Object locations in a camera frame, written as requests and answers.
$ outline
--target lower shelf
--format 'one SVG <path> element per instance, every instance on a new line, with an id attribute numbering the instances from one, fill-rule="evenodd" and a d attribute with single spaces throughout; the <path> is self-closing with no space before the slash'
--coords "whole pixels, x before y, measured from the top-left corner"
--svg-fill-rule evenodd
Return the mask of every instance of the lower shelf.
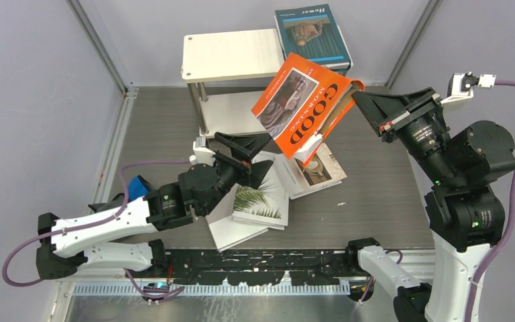
<path id="1" fill-rule="evenodd" d="M 213 138 L 215 132 L 231 135 L 265 133 L 266 129 L 251 113 L 263 91 L 235 94 L 209 95 L 208 101 L 201 102 L 202 112 L 208 134 Z"/>

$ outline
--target shelf top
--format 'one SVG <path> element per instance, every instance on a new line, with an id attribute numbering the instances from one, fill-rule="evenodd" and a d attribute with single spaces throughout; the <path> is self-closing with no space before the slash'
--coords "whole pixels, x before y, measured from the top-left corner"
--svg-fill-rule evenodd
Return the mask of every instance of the shelf top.
<path id="1" fill-rule="evenodd" d="M 181 75 L 186 83 L 269 77 L 283 61 L 275 29 L 187 35 Z"/>

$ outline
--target book cover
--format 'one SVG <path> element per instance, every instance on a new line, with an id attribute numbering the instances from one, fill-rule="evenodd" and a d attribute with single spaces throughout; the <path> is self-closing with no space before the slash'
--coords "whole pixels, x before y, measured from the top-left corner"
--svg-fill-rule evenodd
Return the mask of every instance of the book cover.
<path id="1" fill-rule="evenodd" d="M 256 225 L 246 225 L 232 220 L 234 208 L 235 187 L 220 200 L 220 203 L 206 216 L 208 227 L 219 252 L 227 250 L 241 242 L 265 233 L 268 228 Z"/>
<path id="2" fill-rule="evenodd" d="M 253 162 L 275 160 L 276 155 L 260 152 Z M 289 195 L 277 172 L 271 167 L 259 188 L 238 186 L 235 193 L 234 221 L 285 229 L 289 218 Z"/>
<path id="3" fill-rule="evenodd" d="M 287 158 L 307 165 L 362 90 L 361 81 L 290 54 L 251 112 Z"/>
<path id="4" fill-rule="evenodd" d="M 326 144 L 321 144 L 307 166 L 295 159 L 278 154 L 274 168 L 290 199 L 329 188 L 347 177 L 345 171 Z"/>
<path id="5" fill-rule="evenodd" d="M 351 59 L 329 5 L 276 10 L 275 14 L 286 56 L 293 52 L 319 64 L 349 66 Z"/>

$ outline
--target person on book cover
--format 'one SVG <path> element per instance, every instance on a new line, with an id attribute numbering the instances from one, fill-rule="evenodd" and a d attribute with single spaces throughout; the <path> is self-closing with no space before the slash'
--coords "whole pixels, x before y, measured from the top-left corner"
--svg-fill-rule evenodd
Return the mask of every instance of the person on book cover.
<path id="1" fill-rule="evenodd" d="M 289 73 L 273 99 L 257 117 L 272 138 L 283 132 L 316 85 L 294 70 Z"/>
<path id="2" fill-rule="evenodd" d="M 308 41 L 319 37 L 323 32 L 323 22 L 303 22 L 293 27 L 293 37 L 299 46 L 305 46 Z"/>

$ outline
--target cable connector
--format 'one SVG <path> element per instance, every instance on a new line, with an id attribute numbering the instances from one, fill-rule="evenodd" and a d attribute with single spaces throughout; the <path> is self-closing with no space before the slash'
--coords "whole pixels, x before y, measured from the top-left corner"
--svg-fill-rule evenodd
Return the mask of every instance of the cable connector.
<path id="1" fill-rule="evenodd" d="M 479 87 L 483 89 L 491 89 L 494 86 L 496 75 L 482 74 L 479 77 Z"/>

